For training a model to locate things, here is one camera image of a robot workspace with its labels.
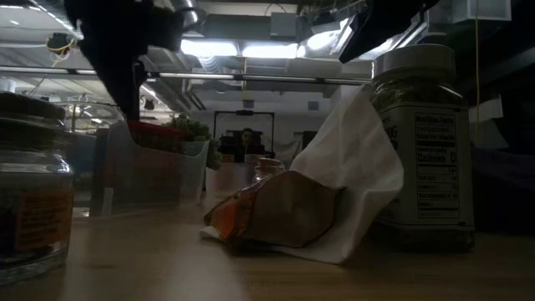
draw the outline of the table surface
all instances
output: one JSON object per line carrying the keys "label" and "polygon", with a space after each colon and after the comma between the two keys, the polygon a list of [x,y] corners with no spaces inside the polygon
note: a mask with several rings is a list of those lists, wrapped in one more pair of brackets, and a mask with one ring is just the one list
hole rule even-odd
{"label": "table surface", "polygon": [[535,239],[480,234],[463,254],[396,253],[364,243],[340,267],[236,253],[198,231],[207,206],[76,220],[69,259],[0,288],[26,300],[535,300]]}

